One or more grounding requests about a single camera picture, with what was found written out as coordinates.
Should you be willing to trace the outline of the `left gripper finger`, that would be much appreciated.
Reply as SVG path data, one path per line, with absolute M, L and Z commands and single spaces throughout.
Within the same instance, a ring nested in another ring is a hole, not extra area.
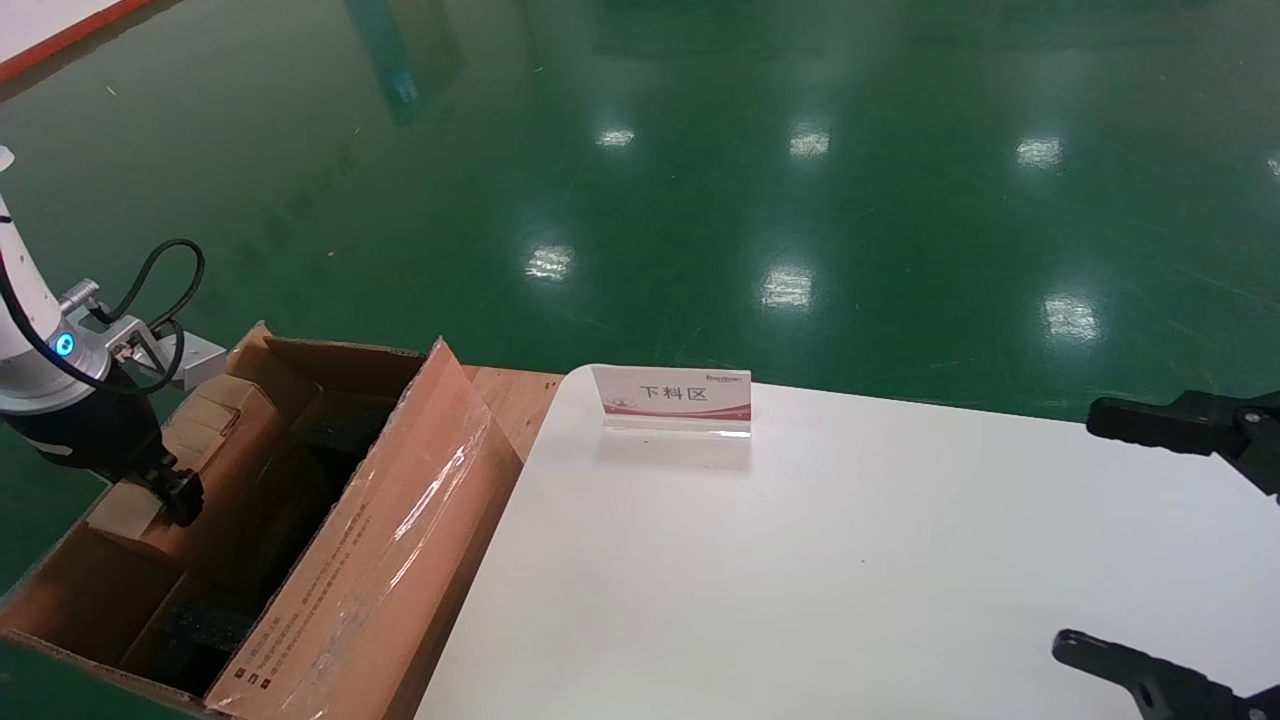
M 173 465 L 156 465 L 145 473 L 145 486 L 160 501 L 169 521 L 191 527 L 204 511 L 204 486 L 198 474 Z

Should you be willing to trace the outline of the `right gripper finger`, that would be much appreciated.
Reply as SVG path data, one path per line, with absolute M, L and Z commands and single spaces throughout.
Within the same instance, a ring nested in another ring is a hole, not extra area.
M 1143 719 L 1277 719 L 1279 687 L 1248 697 L 1194 669 L 1079 630 L 1060 630 L 1059 662 L 1120 685 Z
M 1085 428 L 1096 437 L 1175 454 L 1219 455 L 1265 496 L 1279 495 L 1279 392 L 1236 398 L 1187 391 L 1167 405 L 1102 397 Z

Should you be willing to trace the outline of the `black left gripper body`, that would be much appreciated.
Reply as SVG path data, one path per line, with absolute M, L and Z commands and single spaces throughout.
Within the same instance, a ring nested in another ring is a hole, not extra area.
M 58 466 L 92 471 L 111 483 L 177 486 L 177 461 L 163 443 L 147 395 L 88 389 L 63 405 L 8 395 L 5 423 Z

